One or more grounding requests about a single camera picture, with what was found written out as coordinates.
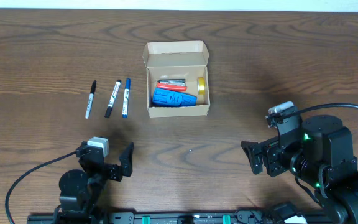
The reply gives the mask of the blue plastic tool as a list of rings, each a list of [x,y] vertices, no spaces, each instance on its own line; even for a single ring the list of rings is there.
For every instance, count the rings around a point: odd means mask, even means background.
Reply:
[[[167,107],[196,106],[196,102],[196,96],[161,88],[156,88],[152,97],[153,104]]]

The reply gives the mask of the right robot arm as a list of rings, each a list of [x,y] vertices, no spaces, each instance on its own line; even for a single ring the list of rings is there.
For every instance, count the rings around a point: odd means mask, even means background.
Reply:
[[[296,182],[314,188],[303,190],[321,206],[333,223],[358,223],[358,168],[351,131],[341,119],[305,112],[324,108],[355,108],[350,103],[329,103],[298,109],[291,101],[269,109],[265,119],[277,129],[264,142],[242,141],[253,174],[265,170],[276,177],[286,171]]]

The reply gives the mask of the black whiteboard marker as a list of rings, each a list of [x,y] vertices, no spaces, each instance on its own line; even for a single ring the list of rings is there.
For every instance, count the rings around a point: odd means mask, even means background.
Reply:
[[[106,112],[105,112],[105,115],[104,115],[105,118],[109,118],[111,113],[112,113],[112,109],[114,107],[114,103],[115,103],[117,94],[119,92],[120,86],[121,86],[121,80],[117,80],[115,82],[113,91],[111,93],[111,97],[109,99],[109,103],[108,103],[108,106],[107,106],[107,109],[106,109]]]

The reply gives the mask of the blue whiteboard marker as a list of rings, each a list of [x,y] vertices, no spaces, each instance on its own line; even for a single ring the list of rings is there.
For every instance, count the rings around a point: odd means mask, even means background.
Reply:
[[[131,88],[131,79],[127,78],[125,89],[124,89],[124,99],[123,99],[123,106],[122,106],[122,117],[123,118],[127,118],[127,116],[128,116],[130,88]]]

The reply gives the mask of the red black stapler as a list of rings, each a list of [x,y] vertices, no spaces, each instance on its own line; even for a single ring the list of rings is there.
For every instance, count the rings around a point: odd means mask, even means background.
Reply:
[[[185,79],[159,80],[156,84],[156,87],[171,91],[187,91]]]

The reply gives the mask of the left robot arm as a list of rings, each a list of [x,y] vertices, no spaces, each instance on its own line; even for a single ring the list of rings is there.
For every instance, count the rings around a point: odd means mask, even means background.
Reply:
[[[61,212],[55,215],[54,223],[109,223],[108,213],[97,206],[106,182],[120,182],[132,175],[131,142],[120,155],[120,164],[104,161],[103,148],[82,142],[75,150],[81,170],[64,173],[59,180]]]

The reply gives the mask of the yellow tape roll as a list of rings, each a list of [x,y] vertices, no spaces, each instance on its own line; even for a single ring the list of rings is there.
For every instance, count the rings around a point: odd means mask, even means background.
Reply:
[[[206,91],[206,84],[204,78],[198,78],[197,80],[197,89],[199,95],[204,95]]]

